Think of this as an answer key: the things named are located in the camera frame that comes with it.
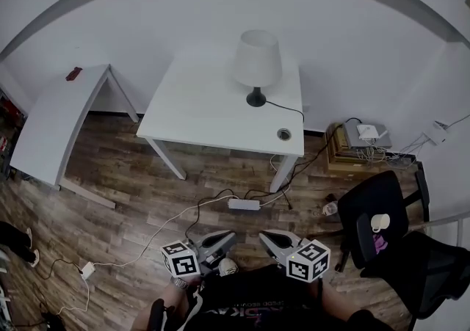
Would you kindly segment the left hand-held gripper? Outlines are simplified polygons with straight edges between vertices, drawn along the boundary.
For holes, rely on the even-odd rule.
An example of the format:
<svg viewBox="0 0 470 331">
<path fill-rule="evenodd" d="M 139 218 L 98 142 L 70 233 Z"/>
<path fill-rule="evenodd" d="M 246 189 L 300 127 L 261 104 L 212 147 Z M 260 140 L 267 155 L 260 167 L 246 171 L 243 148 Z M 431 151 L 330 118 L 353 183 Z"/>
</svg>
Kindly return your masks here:
<svg viewBox="0 0 470 331">
<path fill-rule="evenodd" d="M 217 270 L 219 262 L 236 243 L 236 233 L 222 230 L 207 234 L 195 244 L 175 241 L 161 247 L 164 265 L 173 277 L 205 276 Z"/>
</svg>

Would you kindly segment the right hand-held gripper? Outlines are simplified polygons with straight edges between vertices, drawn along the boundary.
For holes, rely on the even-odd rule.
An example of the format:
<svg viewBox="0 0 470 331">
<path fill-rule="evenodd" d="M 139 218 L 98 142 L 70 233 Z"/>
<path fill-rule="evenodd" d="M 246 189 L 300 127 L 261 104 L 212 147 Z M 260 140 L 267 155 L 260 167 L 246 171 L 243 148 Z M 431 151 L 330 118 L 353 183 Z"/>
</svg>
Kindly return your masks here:
<svg viewBox="0 0 470 331">
<path fill-rule="evenodd" d="M 274 229 L 263 230 L 258 237 L 271 258 L 282 258 L 287 277 L 313 282 L 330 268 L 330 249 L 318 240 L 302 240 L 290 231 Z"/>
</svg>

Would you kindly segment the purple cloth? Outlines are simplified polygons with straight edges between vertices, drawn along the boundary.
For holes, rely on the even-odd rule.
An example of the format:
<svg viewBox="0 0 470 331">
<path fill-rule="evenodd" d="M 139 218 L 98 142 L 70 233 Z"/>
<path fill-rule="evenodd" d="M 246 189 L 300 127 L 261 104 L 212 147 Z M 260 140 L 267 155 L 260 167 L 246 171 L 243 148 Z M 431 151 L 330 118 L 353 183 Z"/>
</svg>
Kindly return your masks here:
<svg viewBox="0 0 470 331">
<path fill-rule="evenodd" d="M 383 238 L 382 235 L 375 233 L 373 236 L 375 252 L 378 255 L 381 251 L 384 251 L 387 246 L 388 242 Z"/>
</svg>

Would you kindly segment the cream mug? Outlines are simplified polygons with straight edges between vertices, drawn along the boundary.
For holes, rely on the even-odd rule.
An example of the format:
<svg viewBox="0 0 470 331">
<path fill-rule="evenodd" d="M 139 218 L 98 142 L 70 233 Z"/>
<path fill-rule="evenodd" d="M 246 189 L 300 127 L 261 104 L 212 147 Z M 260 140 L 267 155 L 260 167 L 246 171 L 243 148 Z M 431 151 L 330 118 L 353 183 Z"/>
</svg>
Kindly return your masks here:
<svg viewBox="0 0 470 331">
<path fill-rule="evenodd" d="M 389 227 L 391 218 L 388 214 L 375 214 L 370 220 L 373 233 L 379 233 Z"/>
</svg>

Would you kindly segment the white table lamp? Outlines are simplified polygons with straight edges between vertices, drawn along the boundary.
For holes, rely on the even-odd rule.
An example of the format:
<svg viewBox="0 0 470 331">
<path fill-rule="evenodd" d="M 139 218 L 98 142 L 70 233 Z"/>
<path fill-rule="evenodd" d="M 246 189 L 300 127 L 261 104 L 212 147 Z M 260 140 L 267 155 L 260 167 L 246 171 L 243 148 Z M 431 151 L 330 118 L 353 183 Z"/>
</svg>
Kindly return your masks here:
<svg viewBox="0 0 470 331">
<path fill-rule="evenodd" d="M 250 106 L 263 106 L 267 99 L 261 89 L 277 84 L 283 76 L 276 36 L 260 29 L 243 32 L 232 62 L 231 75 L 240 84 L 252 88 L 246 97 Z"/>
</svg>

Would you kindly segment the person's left forearm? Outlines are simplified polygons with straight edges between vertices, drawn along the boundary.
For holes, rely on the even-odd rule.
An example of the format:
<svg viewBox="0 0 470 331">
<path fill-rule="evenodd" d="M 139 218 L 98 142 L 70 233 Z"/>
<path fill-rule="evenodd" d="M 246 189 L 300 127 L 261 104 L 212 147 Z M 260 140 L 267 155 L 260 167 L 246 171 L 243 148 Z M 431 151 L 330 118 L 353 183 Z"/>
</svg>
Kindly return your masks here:
<svg viewBox="0 0 470 331">
<path fill-rule="evenodd" d="M 169 313 L 169 318 L 173 317 L 177 321 L 186 318 L 187 311 L 189 310 L 187 292 L 189 289 L 191 289 L 191 287 L 195 287 L 200 284 L 201 276 L 192 275 L 183 277 L 181 279 L 188 282 L 190 287 L 186 291 L 183 291 L 169 282 L 162 293 L 158 295 L 151 304 L 149 304 L 146 308 L 142 309 L 137 314 L 131 326 L 131 331 L 147 330 L 152 315 L 156 315 L 156 311 L 153 311 L 153 308 L 156 307 L 153 305 L 154 303 L 156 303 L 162 310 L 166 310 Z"/>
</svg>

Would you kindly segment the person's right forearm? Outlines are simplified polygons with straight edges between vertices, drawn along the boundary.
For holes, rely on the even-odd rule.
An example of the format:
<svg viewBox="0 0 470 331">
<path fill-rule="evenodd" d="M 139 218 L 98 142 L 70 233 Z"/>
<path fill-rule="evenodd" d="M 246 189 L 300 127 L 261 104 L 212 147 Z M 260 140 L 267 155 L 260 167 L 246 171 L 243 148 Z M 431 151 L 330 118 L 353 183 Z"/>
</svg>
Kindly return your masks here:
<svg viewBox="0 0 470 331">
<path fill-rule="evenodd" d="M 312 295 L 321 303 L 322 309 L 332 317 L 348 321 L 353 314 L 361 310 L 324 280 L 315 280 L 309 284 L 309 288 Z"/>
</svg>

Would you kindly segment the white power strip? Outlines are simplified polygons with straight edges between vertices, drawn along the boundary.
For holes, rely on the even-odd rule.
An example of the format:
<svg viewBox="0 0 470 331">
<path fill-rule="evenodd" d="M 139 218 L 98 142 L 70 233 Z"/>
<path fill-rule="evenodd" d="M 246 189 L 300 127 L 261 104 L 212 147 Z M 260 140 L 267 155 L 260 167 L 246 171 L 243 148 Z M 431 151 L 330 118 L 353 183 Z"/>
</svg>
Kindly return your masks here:
<svg viewBox="0 0 470 331">
<path fill-rule="evenodd" d="M 259 211 L 261 206 L 258 200 L 231 198 L 228 201 L 228 208 L 233 210 Z"/>
</svg>

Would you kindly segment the person's black shirt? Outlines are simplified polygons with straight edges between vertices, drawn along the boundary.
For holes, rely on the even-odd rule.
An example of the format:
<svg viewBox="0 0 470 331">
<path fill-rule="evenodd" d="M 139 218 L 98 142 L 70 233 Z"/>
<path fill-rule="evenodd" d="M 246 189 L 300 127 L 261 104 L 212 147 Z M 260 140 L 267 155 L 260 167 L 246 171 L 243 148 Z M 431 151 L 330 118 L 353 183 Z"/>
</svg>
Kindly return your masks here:
<svg viewBox="0 0 470 331">
<path fill-rule="evenodd" d="M 348 321 L 328 315 L 309 284 L 275 265 L 207 280 L 184 331 L 393 331 L 362 308 Z"/>
</svg>

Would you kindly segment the white router on box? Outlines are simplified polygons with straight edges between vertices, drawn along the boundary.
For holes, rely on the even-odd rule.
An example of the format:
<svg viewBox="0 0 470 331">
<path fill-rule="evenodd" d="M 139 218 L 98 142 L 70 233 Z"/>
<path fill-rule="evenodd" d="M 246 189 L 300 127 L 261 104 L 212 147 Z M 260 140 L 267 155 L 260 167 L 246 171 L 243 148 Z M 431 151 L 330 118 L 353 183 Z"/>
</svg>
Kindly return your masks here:
<svg viewBox="0 0 470 331">
<path fill-rule="evenodd" d="M 326 135 L 327 169 L 342 178 L 368 178 L 378 174 L 386 163 L 386 151 L 366 145 L 351 148 L 345 128 L 340 123 L 331 124 Z"/>
</svg>

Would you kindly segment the black mesh-back office chair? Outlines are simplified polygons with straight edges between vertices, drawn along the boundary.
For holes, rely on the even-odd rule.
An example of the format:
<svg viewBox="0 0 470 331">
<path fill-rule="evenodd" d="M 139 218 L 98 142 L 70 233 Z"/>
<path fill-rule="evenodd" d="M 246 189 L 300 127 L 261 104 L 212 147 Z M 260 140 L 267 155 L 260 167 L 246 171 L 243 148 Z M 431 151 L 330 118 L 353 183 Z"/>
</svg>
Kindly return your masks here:
<svg viewBox="0 0 470 331">
<path fill-rule="evenodd" d="M 414 321 L 430 317 L 447 299 L 460 299 L 470 286 L 470 251 L 410 230 L 406 208 L 420 202 L 423 220 L 430 221 L 429 191 L 422 170 L 415 173 L 418 189 L 404 197 L 397 175 L 386 171 L 358 184 L 338 201 L 343 227 L 343 256 L 336 271 L 351 258 L 364 278 L 385 280 L 397 293 Z M 388 246 L 375 252 L 370 220 L 388 214 L 387 229 L 378 234 Z"/>
</svg>

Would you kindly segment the white square table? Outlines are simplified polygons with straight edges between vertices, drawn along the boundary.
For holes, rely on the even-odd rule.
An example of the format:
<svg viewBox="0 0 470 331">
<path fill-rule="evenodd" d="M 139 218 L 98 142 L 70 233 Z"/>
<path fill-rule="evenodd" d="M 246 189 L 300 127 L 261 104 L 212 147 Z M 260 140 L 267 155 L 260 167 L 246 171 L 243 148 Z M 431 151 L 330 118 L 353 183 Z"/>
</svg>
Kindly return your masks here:
<svg viewBox="0 0 470 331">
<path fill-rule="evenodd" d="M 164 163 L 184 180 L 166 142 L 269 153 L 283 157 L 270 185 L 275 192 L 304 155 L 304 127 L 298 65 L 283 59 L 283 77 L 265 91 L 262 107 L 247 104 L 250 87 L 234 81 L 228 56 L 187 54 L 173 60 L 144 114 L 137 136 L 159 154 Z M 287 128 L 289 141 L 277 131 Z"/>
</svg>

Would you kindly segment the cluttered storage shelf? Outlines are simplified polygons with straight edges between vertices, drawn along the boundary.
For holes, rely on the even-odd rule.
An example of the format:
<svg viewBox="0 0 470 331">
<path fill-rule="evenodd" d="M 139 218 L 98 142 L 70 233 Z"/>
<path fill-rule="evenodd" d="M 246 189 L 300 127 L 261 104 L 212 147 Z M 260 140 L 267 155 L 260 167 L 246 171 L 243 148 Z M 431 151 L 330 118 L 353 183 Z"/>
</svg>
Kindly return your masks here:
<svg viewBox="0 0 470 331">
<path fill-rule="evenodd" d="M 12 158 L 26 118 L 0 89 L 0 181 L 10 177 Z"/>
</svg>

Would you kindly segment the grey metal frame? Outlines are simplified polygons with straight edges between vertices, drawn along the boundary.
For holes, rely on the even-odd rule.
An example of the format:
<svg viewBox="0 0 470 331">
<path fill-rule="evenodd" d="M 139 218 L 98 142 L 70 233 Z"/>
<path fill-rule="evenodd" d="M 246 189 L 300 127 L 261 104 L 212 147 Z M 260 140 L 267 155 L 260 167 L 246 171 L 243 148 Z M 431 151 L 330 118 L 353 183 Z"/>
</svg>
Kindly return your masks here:
<svg viewBox="0 0 470 331">
<path fill-rule="evenodd" d="M 470 251 L 470 211 L 432 221 L 427 235 L 436 241 Z"/>
</svg>

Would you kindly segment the white wall socket box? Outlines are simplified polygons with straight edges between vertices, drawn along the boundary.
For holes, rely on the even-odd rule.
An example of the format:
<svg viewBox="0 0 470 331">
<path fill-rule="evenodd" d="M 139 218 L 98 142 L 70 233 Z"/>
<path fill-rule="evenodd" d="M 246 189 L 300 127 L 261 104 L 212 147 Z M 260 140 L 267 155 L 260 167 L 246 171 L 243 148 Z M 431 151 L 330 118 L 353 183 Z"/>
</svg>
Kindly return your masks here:
<svg viewBox="0 0 470 331">
<path fill-rule="evenodd" d="M 447 140 L 447 125 L 434 120 L 425 130 L 423 134 L 435 146 L 444 143 Z"/>
</svg>

